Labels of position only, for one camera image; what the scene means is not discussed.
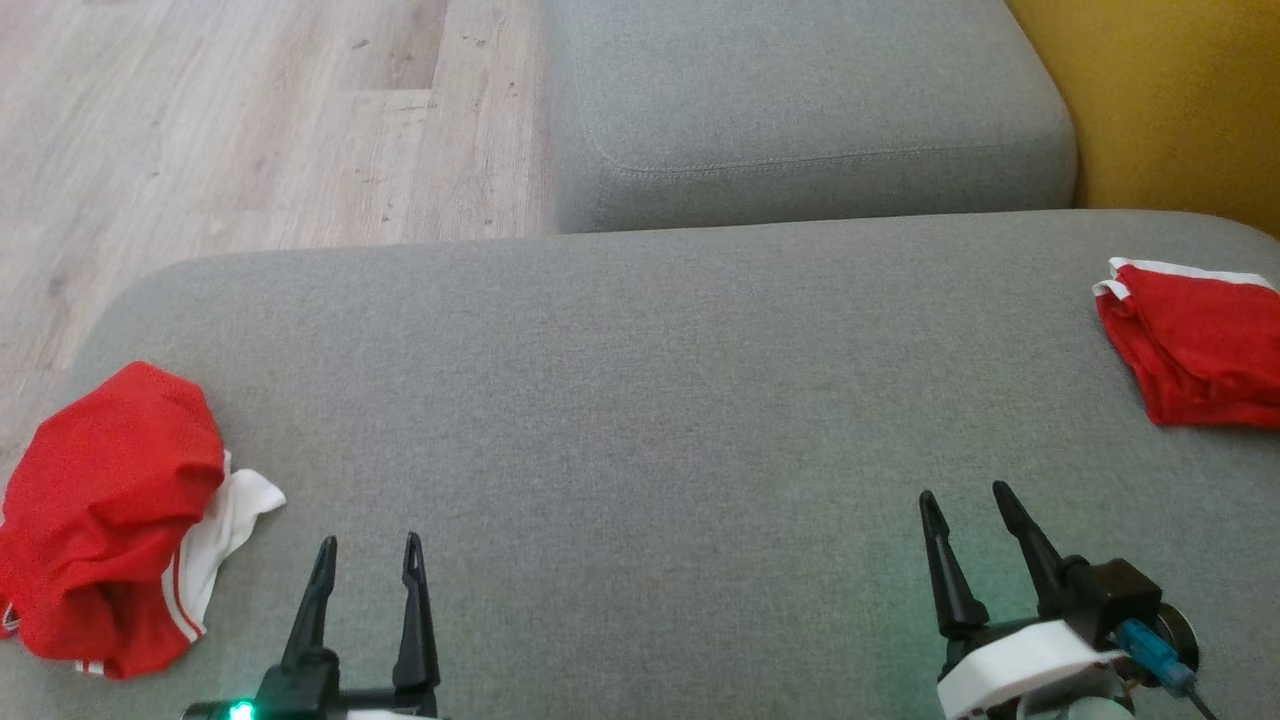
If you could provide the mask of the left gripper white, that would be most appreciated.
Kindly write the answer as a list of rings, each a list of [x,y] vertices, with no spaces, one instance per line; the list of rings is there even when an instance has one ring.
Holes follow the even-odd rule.
[[[339,660],[324,642],[335,569],[337,538],[329,536],[320,543],[282,660],[260,684],[262,719],[440,719],[434,691],[442,679],[419,533],[410,532],[404,543],[404,619],[392,671],[397,689],[339,691]]]

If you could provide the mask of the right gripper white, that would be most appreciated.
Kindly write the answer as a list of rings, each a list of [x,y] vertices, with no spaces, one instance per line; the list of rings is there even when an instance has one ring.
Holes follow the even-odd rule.
[[[1076,580],[1088,561],[1079,555],[1064,557],[1009,483],[996,480],[992,491],[1007,532],[1019,543],[1038,616],[1080,616]],[[968,641],[987,628],[988,609],[972,592],[950,542],[950,525],[931,491],[920,493],[919,509],[940,634],[947,641]],[[1123,651],[1096,650],[1064,620],[1033,623],[965,656],[938,682],[937,696],[947,719],[974,717],[1120,659]]]

